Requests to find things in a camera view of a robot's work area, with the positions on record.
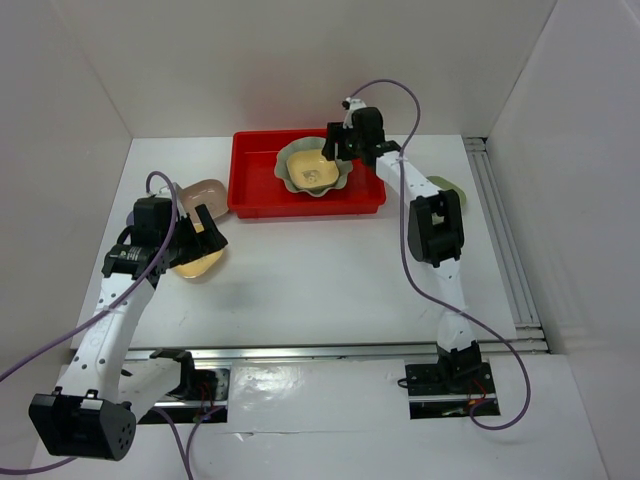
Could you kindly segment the aluminium rail right side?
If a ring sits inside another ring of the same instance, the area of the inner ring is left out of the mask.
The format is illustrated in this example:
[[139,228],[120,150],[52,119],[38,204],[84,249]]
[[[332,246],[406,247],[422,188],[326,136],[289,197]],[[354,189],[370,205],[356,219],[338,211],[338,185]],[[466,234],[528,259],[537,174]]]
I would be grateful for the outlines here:
[[463,137],[476,189],[487,219],[489,234],[514,319],[515,348],[523,354],[551,352],[507,218],[497,180],[490,164],[486,139]]

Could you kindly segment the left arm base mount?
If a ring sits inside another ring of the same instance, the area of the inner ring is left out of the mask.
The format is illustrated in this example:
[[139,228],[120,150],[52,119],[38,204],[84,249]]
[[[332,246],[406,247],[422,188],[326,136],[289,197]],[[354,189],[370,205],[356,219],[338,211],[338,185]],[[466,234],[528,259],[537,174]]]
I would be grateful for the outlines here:
[[126,364],[117,387],[117,403],[133,412],[138,423],[160,404],[179,423],[190,423],[200,414],[216,407],[219,374],[223,370],[187,370],[182,378],[179,362],[156,359]]

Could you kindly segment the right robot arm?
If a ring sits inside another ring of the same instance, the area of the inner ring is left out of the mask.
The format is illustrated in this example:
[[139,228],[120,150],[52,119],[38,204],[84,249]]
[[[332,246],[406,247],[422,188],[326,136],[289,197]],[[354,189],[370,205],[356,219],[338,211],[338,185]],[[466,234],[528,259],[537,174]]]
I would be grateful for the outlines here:
[[476,335],[464,317],[460,197],[451,188],[436,186],[406,160],[402,147],[385,137],[383,117],[377,108],[352,97],[344,100],[342,107],[345,118],[327,125],[322,153],[330,161],[361,160],[401,197],[403,267],[408,267],[407,254],[426,265],[438,284],[433,302],[444,308],[437,327],[437,362],[431,381],[458,393],[473,383],[482,368]]

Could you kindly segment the aluminium rail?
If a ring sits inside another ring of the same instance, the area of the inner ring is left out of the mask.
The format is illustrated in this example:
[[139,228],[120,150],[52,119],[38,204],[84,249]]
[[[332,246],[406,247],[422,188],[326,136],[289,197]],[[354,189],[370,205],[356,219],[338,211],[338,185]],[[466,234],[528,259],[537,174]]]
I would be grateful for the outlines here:
[[490,164],[486,139],[463,137],[476,189],[487,219],[489,234],[514,319],[515,348],[523,354],[551,352],[507,218],[497,180]]
[[191,348],[196,360],[317,360],[364,357],[410,357],[436,355],[432,343],[385,343],[362,345],[316,345],[271,347]]

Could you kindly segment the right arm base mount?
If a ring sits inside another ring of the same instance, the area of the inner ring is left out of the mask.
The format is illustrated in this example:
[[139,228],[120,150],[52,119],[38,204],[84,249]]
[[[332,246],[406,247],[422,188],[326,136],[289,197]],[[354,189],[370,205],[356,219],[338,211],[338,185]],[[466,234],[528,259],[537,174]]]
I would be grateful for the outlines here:
[[458,380],[445,380],[435,364],[407,364],[397,385],[408,395],[412,420],[499,416],[493,374],[488,362],[476,372]]

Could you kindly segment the yellow square plate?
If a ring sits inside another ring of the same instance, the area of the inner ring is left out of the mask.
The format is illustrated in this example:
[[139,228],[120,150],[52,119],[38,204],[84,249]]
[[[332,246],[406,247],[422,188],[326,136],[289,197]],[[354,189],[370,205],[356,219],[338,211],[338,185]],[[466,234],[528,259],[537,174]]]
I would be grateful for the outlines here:
[[224,253],[224,249],[219,250],[189,263],[177,265],[172,268],[172,271],[183,279],[199,278],[219,263]]
[[340,176],[336,163],[327,160],[320,149],[293,153],[287,158],[286,167],[293,185],[304,190],[332,186]]

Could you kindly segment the green square plate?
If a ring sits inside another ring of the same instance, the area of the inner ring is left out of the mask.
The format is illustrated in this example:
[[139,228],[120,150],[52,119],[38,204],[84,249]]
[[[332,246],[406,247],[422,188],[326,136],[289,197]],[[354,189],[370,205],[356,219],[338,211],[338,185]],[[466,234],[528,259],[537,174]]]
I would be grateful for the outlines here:
[[431,182],[433,185],[435,185],[439,190],[442,191],[448,191],[448,190],[453,190],[456,192],[456,194],[459,197],[459,201],[460,201],[460,207],[462,210],[465,209],[466,204],[467,204],[467,196],[466,193],[464,192],[464,190],[457,186],[456,184],[454,184],[453,182],[447,180],[444,177],[441,176],[437,176],[437,175],[431,175],[431,176],[427,176],[427,180],[429,182]]

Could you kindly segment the brown square plate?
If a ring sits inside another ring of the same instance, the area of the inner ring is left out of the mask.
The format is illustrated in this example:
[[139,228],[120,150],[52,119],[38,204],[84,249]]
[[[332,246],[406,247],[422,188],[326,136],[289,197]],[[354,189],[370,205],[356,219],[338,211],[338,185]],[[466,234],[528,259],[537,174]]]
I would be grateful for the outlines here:
[[227,189],[216,179],[205,179],[187,187],[180,188],[179,199],[184,210],[189,214],[194,225],[201,221],[196,208],[205,205],[213,220],[225,215],[229,211],[227,204]]

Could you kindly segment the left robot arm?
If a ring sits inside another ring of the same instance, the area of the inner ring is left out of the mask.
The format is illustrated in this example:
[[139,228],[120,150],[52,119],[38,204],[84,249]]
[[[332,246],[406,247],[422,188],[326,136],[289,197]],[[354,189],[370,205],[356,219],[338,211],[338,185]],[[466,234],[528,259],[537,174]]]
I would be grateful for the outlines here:
[[169,198],[138,199],[132,222],[107,252],[98,321],[89,327],[49,394],[37,394],[29,417],[49,454],[121,460],[137,423],[164,396],[207,395],[215,375],[199,371],[183,349],[158,348],[141,366],[124,366],[134,333],[161,276],[221,252],[227,240],[206,205],[190,217]]

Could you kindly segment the aluminium rail front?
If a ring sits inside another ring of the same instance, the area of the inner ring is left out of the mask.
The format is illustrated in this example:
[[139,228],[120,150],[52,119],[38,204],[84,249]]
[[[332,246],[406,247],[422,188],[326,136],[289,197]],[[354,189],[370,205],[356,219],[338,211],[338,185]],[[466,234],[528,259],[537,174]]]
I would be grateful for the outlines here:
[[385,343],[362,345],[316,345],[271,347],[191,348],[196,360],[317,360],[364,357],[410,357],[436,355],[432,343]]

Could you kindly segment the large green scalloped bowl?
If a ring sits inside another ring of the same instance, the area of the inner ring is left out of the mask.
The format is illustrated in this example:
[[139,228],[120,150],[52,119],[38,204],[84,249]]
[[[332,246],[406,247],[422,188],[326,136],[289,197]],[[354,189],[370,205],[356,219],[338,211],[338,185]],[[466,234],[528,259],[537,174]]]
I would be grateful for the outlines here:
[[335,160],[336,166],[339,169],[340,176],[337,182],[329,187],[317,189],[317,190],[304,190],[299,189],[293,185],[290,180],[289,174],[287,172],[286,160],[287,158],[297,151],[310,150],[310,149],[320,149],[322,152],[322,148],[325,144],[325,139],[321,137],[304,137],[286,145],[283,149],[281,149],[276,156],[276,165],[274,167],[274,175],[277,179],[281,180],[285,186],[285,188],[294,194],[307,194],[314,198],[319,198],[326,195],[331,190],[341,190],[344,189],[348,182],[348,177],[353,171],[353,163],[351,161],[341,161]]

